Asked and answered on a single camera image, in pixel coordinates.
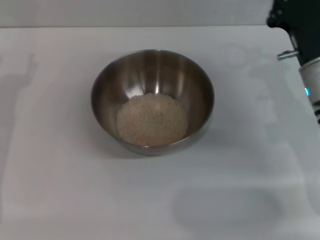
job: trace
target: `bowl rim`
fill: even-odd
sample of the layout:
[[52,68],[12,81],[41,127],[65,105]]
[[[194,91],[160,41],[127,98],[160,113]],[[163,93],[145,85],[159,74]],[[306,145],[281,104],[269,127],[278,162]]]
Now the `bowl rim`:
[[[173,142],[173,143],[170,143],[170,144],[165,144],[165,145],[157,145],[157,146],[146,146],[146,145],[138,145],[138,144],[134,144],[134,143],[131,143],[131,142],[128,142],[128,141],[125,141],[123,139],[121,139],[120,137],[116,137],[114,136],[113,134],[109,133],[107,130],[104,129],[104,127],[100,124],[100,121],[98,120],[98,117],[94,111],[94,107],[93,107],[93,91],[94,91],[94,88],[97,84],[97,81],[98,79],[100,78],[100,76],[105,72],[105,70],[113,63],[117,62],[118,60],[122,59],[122,58],[125,58],[129,55],[133,55],[133,54],[138,54],[138,53],[143,53],[143,52],[154,52],[154,51],[159,51],[159,52],[165,52],[165,53],[169,53],[169,54],[174,54],[174,55],[178,55],[178,56],[181,56],[185,59],[187,59],[188,61],[190,61],[191,63],[195,64],[203,73],[204,75],[207,77],[207,79],[209,80],[209,84],[211,86],[211,91],[212,91],[212,104],[211,104],[211,109],[210,109],[210,113],[208,114],[207,118],[205,119],[205,121],[202,123],[202,125],[196,130],[194,131],[193,133],[191,133],[190,135],[184,137],[183,139],[179,140],[179,141],[176,141],[176,142]],[[190,59],[189,57],[185,56],[185,55],[182,55],[180,53],[177,53],[177,52],[174,52],[174,51],[170,51],[170,50],[163,50],[163,49],[143,49],[143,50],[136,50],[136,51],[132,51],[132,52],[129,52],[129,53],[126,53],[116,59],[114,59],[113,61],[111,61],[107,66],[105,66],[101,72],[98,74],[98,76],[95,78],[94,82],[93,82],[93,85],[92,85],[92,88],[91,88],[91,92],[90,92],[90,105],[91,105],[91,110],[92,110],[92,113],[94,115],[94,118],[95,120],[98,122],[99,126],[107,133],[109,134],[112,138],[114,138],[115,140],[119,141],[119,142],[122,142],[124,144],[128,144],[128,145],[131,145],[133,147],[138,147],[138,148],[143,148],[143,149],[148,149],[148,148],[153,148],[153,149],[161,149],[161,148],[164,148],[164,147],[168,147],[168,146],[173,146],[173,145],[177,145],[181,142],[184,142],[186,141],[187,139],[191,138],[193,135],[195,135],[196,133],[198,133],[205,125],[206,123],[209,121],[211,115],[212,115],[212,112],[213,112],[213,109],[214,109],[214,105],[215,105],[215,90],[214,90],[214,86],[212,84],[212,81],[210,79],[210,77],[208,76],[208,74],[206,73],[206,71],[198,64],[196,63],[195,61],[193,61],[192,59]]]

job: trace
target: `white table surface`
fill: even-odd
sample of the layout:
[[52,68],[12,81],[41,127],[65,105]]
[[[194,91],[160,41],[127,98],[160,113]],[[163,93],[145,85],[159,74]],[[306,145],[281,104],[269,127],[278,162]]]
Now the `white table surface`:
[[[318,240],[319,127],[297,60],[275,57],[291,48],[265,26],[0,29],[1,239]],[[187,150],[139,156],[93,117],[96,76],[141,49],[213,82]]]

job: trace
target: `white background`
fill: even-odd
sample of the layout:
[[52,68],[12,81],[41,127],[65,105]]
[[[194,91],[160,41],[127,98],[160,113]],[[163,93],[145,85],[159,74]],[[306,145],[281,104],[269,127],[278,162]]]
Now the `white background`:
[[[0,30],[7,240],[319,240],[320,135],[287,34],[266,26]],[[90,91],[115,58],[166,49],[209,75],[208,133],[174,154],[125,150]]]
[[0,0],[0,27],[264,25],[272,0]]

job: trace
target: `blue led light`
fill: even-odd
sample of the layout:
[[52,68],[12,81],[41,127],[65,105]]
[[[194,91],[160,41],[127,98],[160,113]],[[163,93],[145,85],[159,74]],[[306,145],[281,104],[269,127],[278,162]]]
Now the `blue led light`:
[[305,88],[304,91],[307,96],[310,96],[310,90],[308,88]]

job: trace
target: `rice pile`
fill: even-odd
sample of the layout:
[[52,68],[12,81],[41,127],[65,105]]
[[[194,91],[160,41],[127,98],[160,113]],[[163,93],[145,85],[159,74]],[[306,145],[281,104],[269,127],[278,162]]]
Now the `rice pile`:
[[187,114],[181,104],[162,94],[133,96],[116,115],[120,137],[137,145],[175,143],[183,138],[187,127]]

